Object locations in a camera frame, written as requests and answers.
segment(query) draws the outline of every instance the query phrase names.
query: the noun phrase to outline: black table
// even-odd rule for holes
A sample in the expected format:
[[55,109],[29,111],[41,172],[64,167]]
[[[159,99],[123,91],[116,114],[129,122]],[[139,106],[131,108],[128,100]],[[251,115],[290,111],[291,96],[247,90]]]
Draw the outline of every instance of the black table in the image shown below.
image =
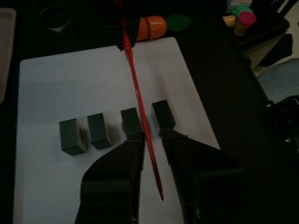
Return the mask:
[[[63,2],[72,21],[61,34],[40,26],[32,1],[0,3],[17,12],[9,81],[0,106],[1,223],[12,223],[13,212],[20,60],[113,45],[89,1]],[[291,144],[267,115],[268,99],[213,6],[208,1],[148,0],[141,15],[183,13],[192,18],[187,30],[165,36],[173,36],[181,48],[219,147],[244,165],[249,176],[245,208],[223,217],[231,223],[299,223],[299,178]]]

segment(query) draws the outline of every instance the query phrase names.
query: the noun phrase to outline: red stick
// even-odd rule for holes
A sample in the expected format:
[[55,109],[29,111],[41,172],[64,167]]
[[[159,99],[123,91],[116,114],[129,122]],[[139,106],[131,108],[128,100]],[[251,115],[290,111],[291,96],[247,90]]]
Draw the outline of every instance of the red stick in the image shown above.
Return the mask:
[[[121,0],[116,1],[116,5],[119,8],[121,7]],[[159,174],[159,170],[157,170],[157,164],[156,164],[156,160],[155,160],[155,148],[153,148],[153,143],[152,143],[152,138],[151,138],[148,122],[145,119],[145,108],[144,108],[144,103],[143,103],[143,97],[141,97],[141,92],[139,89],[139,83],[137,83],[137,78],[136,78],[133,51],[132,51],[129,38],[127,35],[127,24],[125,24],[125,21],[123,18],[121,18],[120,23],[121,23],[121,29],[123,29],[125,56],[127,56],[127,61],[128,61],[128,65],[131,68],[131,73],[132,73],[132,78],[133,78],[133,83],[135,83],[135,94],[136,94],[136,99],[137,99],[139,112],[140,112],[140,116],[141,116],[141,124],[144,126],[144,138],[147,141],[147,146],[148,146],[148,151],[149,151],[149,156],[151,156],[151,161],[152,161],[152,167],[153,167],[155,183],[156,183],[160,197],[163,200],[164,199],[164,190],[163,190],[163,184],[161,184],[160,174]]]

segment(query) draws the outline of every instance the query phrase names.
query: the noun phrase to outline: dark green block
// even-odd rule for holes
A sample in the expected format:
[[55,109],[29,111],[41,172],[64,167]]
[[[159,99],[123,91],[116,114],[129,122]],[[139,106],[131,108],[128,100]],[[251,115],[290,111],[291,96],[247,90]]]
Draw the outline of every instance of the dark green block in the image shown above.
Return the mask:
[[60,148],[72,156],[88,150],[85,131],[77,119],[60,122]]
[[97,150],[111,146],[103,113],[88,116],[89,141]]
[[141,130],[141,125],[139,121],[139,116],[136,113],[136,108],[129,108],[120,111],[123,117],[123,125],[125,129],[125,137],[129,138],[136,135]]
[[161,128],[173,129],[175,127],[173,113],[171,111],[167,100],[157,101],[152,105],[160,129]]

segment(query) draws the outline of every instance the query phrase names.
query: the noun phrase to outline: orange toy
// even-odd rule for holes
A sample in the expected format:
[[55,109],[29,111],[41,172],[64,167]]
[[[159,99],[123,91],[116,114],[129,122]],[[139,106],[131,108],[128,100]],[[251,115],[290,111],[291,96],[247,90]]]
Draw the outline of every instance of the orange toy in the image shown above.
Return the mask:
[[141,17],[136,41],[157,39],[165,34],[165,31],[167,23],[163,17]]

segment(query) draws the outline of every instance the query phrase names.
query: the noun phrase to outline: white cutting board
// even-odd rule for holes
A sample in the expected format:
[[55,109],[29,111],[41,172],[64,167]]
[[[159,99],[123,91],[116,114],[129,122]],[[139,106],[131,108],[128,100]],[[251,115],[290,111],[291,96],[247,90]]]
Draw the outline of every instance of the white cutting board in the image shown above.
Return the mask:
[[[145,147],[139,223],[183,224],[173,175],[156,133],[152,103],[167,100],[175,129],[219,148],[201,100],[173,38],[135,45],[135,67],[163,181],[160,201]],[[92,163],[125,140],[120,110],[137,108],[124,52],[115,46],[21,62],[13,224],[72,224],[80,181]],[[61,151],[59,122],[104,113],[113,147],[71,156]]]

